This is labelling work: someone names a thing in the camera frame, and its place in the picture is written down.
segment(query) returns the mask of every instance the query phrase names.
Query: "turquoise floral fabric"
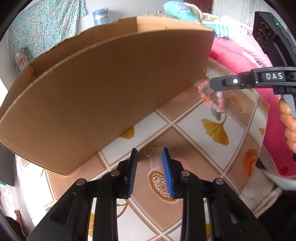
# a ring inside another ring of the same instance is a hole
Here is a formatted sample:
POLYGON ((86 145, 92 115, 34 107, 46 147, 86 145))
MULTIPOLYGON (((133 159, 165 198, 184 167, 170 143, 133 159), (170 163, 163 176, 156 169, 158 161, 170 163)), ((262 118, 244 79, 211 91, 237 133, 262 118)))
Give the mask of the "turquoise floral fabric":
POLYGON ((9 54, 17 73, 15 53, 24 48, 29 61, 75 36, 84 0, 40 0, 21 12, 9 27, 9 54))

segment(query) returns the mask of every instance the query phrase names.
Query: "red door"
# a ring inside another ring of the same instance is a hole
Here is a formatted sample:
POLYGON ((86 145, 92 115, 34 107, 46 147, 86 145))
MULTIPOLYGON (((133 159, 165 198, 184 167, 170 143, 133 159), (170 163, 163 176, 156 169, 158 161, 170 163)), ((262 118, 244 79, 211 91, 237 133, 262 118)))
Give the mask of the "red door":
POLYGON ((186 0, 184 2, 196 5, 202 12, 212 13, 213 0, 186 0))

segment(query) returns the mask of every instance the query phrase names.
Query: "brown cardboard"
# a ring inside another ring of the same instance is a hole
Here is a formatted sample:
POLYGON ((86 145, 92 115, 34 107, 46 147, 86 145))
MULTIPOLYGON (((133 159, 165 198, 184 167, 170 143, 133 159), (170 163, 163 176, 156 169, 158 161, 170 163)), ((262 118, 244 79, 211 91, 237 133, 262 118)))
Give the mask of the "brown cardboard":
POLYGON ((0 142, 69 174, 197 82, 213 39, 202 25, 157 17, 122 19, 67 39, 12 85, 0 108, 0 142))

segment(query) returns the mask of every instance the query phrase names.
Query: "foot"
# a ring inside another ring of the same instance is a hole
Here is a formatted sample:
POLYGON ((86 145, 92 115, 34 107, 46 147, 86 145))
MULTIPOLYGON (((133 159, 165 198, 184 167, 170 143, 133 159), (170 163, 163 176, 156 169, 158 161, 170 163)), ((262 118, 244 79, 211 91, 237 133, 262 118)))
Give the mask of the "foot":
POLYGON ((22 217, 20 215, 20 211, 19 210, 15 210, 15 215, 17 216, 17 220, 16 221, 20 224, 21 230, 23 230, 22 229, 22 217))

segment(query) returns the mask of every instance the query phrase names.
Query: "human hand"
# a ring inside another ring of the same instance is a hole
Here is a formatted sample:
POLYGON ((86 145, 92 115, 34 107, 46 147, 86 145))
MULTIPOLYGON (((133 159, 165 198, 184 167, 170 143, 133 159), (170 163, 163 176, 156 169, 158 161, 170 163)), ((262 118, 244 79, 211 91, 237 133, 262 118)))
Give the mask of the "human hand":
POLYGON ((296 119, 291 116, 290 107, 282 99, 279 102, 281 121, 286 126, 285 137, 287 145, 292 151, 296 151, 296 119))

